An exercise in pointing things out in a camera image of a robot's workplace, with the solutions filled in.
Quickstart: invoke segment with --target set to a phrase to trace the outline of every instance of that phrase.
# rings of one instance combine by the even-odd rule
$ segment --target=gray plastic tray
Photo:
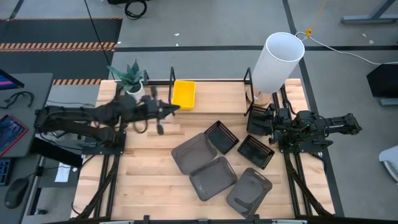
[[[217,150],[207,135],[200,133],[172,150],[172,156],[183,174],[190,174],[216,157]]]
[[[204,202],[238,181],[238,177],[225,157],[219,157],[193,171],[189,179],[199,199]]]
[[[271,189],[271,181],[253,168],[247,168],[228,194],[226,201],[243,217],[251,219]]]

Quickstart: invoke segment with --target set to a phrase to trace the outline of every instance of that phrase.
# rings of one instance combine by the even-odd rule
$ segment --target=black floor mat
[[[113,52],[107,52],[112,61]],[[53,73],[54,79],[108,79],[102,51],[0,52],[0,68],[7,73]]]
[[[95,19],[102,42],[117,42],[122,19]],[[7,22],[1,43],[97,42],[89,19],[16,19]]]
[[[110,62],[121,23],[94,20]],[[56,85],[108,79],[108,63],[89,19],[16,19],[0,21],[0,27],[0,68],[7,73],[53,73]]]

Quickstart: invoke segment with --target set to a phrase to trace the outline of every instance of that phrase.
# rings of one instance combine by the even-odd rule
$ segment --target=gray carpet floor
[[[87,0],[93,17],[124,17],[123,10],[106,1]],[[2,0],[0,17],[9,17],[18,0]],[[317,40],[334,46],[396,45],[398,26],[344,26],[344,15],[369,14],[381,0],[329,1],[313,31]],[[295,27],[313,25],[321,0],[289,0]],[[398,2],[388,13],[398,13]],[[29,0],[20,18],[88,17],[83,1]],[[139,20],[123,19],[118,47],[175,47],[264,45],[268,35],[289,32],[282,1],[272,0],[152,0]],[[316,45],[306,40],[305,45]],[[377,62],[398,61],[398,52],[354,52]],[[116,52],[112,65],[124,69],[138,59],[153,79],[167,79],[175,67],[177,78],[240,78],[254,68],[258,50],[187,52]],[[329,147],[338,193],[347,217],[398,220],[398,186],[378,162],[378,154],[398,144],[398,108],[381,108],[371,95],[366,75],[376,66],[335,52],[306,52],[305,63],[318,110],[324,117],[353,113],[363,127],[357,136],[333,134]],[[297,67],[292,74],[302,78]],[[94,103],[97,86],[55,86],[49,99]],[[75,191],[42,192],[40,208],[48,215],[26,216],[24,223],[66,220]]]

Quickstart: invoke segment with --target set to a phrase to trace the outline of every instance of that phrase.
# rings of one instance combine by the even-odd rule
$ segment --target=yellow container
[[[181,110],[192,110],[195,105],[197,84],[191,81],[176,80],[173,88],[172,104],[179,105]]]

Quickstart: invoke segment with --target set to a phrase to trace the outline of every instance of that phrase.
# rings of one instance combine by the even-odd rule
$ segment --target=keyboard
[[[13,159],[0,158],[0,187],[8,185],[13,165]]]

